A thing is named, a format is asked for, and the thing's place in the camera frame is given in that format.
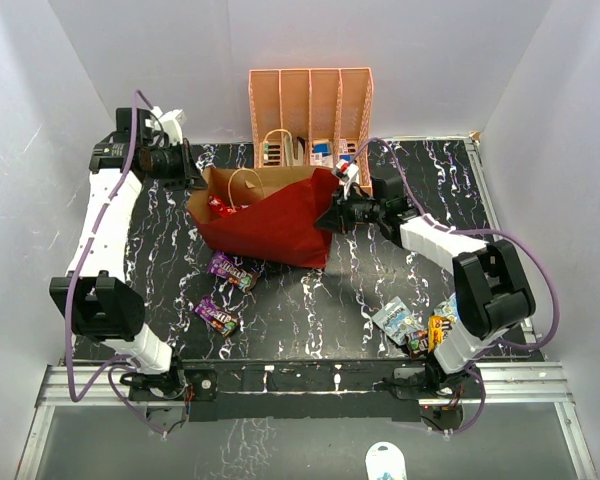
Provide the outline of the red chips bag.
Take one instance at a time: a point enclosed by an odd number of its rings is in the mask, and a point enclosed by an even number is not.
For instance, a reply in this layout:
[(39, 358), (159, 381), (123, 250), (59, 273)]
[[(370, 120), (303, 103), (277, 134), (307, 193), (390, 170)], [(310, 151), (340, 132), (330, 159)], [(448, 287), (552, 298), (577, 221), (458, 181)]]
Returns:
[(218, 217), (227, 217), (248, 208), (248, 205), (228, 205), (220, 197), (210, 195), (208, 197), (210, 211)]

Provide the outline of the red paper bag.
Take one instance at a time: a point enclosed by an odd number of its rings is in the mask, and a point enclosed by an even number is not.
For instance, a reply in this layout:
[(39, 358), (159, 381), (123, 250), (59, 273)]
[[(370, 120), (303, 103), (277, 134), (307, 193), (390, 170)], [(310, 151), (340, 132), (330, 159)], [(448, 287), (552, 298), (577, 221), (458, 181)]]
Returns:
[[(304, 268), (326, 266), (332, 234), (314, 222), (330, 206), (339, 181), (315, 166), (222, 168), (220, 148), (193, 148), (206, 190), (191, 192), (187, 210), (209, 248), (237, 256)], [(214, 215), (208, 197), (248, 205), (227, 217)]]

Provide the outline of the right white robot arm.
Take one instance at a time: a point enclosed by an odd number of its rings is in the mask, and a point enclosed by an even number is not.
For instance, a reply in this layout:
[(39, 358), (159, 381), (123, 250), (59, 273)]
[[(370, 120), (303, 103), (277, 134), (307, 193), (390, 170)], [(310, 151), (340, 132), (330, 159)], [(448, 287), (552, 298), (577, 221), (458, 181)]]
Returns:
[(427, 355), (427, 388), (446, 397), (458, 389), (467, 366), (497, 338), (536, 310), (534, 295), (516, 247), (466, 236), (420, 212), (400, 179), (373, 180), (375, 196), (342, 173), (328, 209), (315, 226), (346, 233), (374, 224), (396, 246), (415, 252), (453, 275), (458, 319)]

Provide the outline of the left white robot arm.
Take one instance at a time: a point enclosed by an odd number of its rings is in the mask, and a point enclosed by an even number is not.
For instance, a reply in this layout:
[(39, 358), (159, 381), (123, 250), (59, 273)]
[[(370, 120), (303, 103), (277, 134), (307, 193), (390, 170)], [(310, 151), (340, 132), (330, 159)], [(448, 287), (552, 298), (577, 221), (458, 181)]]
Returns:
[(151, 385), (174, 399), (186, 387), (171, 365), (172, 348), (150, 329), (144, 300), (126, 283), (125, 254), (131, 216), (144, 179), (172, 190), (205, 188), (183, 135), (182, 110), (119, 108), (116, 127), (92, 150), (90, 196), (78, 248), (67, 272), (52, 278), (50, 296), (63, 317), (65, 356), (78, 339), (128, 356)]

